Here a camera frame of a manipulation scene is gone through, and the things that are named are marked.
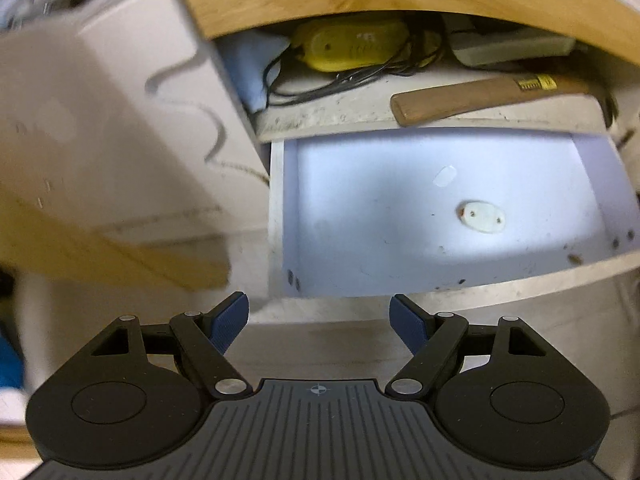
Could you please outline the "white drawer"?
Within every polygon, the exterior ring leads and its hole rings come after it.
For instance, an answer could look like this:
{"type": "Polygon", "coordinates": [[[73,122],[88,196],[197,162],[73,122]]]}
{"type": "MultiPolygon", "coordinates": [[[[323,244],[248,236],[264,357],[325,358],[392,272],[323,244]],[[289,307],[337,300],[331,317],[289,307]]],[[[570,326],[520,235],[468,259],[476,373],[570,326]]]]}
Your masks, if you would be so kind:
{"type": "Polygon", "coordinates": [[[269,290],[464,306],[532,298],[636,270],[639,205],[606,136],[493,128],[386,130],[271,150],[269,290]],[[506,215],[467,228],[466,202],[506,215]]]}
{"type": "Polygon", "coordinates": [[[409,127],[498,127],[605,134],[618,116],[599,81],[562,73],[491,73],[440,63],[408,78],[317,101],[274,102],[255,118],[258,140],[329,136],[409,127]]]}

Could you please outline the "white oval plastic piece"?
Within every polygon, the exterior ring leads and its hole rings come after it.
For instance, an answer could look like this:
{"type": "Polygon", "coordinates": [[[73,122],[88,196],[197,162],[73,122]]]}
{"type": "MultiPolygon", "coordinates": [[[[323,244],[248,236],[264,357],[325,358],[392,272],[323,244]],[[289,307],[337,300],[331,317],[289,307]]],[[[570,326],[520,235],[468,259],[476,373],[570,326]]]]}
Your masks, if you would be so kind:
{"type": "Polygon", "coordinates": [[[500,233],[506,226],[506,215],[488,202],[466,202],[458,209],[460,221],[469,229],[485,234],[500,233]]]}

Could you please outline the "white carved cabinet panel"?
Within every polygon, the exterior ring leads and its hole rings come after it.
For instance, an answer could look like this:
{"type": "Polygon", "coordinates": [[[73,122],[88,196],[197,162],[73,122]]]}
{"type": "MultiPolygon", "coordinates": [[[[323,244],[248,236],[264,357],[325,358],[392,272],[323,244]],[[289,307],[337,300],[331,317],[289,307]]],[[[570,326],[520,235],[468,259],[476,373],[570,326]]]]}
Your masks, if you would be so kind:
{"type": "Polygon", "coordinates": [[[268,222],[265,157],[183,0],[92,0],[3,34],[1,181],[116,240],[268,222]]]}

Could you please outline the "light blue cloth bag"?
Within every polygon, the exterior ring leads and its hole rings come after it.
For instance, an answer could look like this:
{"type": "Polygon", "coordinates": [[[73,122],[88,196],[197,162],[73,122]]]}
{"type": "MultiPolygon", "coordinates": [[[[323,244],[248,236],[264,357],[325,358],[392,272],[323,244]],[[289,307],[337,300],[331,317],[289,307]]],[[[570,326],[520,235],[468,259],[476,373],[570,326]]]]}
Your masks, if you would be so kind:
{"type": "Polygon", "coordinates": [[[291,44],[288,37],[250,29],[218,38],[215,44],[246,110],[264,110],[267,86],[280,73],[278,57],[291,44]]]}

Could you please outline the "grey flat device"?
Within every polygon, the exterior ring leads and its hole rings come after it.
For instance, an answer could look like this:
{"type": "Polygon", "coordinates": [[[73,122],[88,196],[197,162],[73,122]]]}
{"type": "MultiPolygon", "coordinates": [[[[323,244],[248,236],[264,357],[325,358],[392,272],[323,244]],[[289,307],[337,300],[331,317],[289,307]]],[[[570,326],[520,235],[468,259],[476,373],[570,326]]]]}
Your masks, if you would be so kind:
{"type": "Polygon", "coordinates": [[[448,34],[448,41],[457,60],[471,67],[564,56],[576,44],[575,38],[533,27],[486,35],[475,30],[456,30],[448,34]]]}

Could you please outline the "yellow shoe dryer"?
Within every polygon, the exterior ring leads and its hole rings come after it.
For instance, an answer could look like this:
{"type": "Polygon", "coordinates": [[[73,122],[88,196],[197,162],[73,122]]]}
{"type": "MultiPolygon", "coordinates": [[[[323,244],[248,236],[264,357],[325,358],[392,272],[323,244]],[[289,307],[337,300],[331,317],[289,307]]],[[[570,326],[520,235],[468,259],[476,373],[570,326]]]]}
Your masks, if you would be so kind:
{"type": "Polygon", "coordinates": [[[442,46],[442,34],[420,18],[393,13],[316,18],[296,27],[291,47],[322,73],[373,66],[423,66],[442,46]]]}

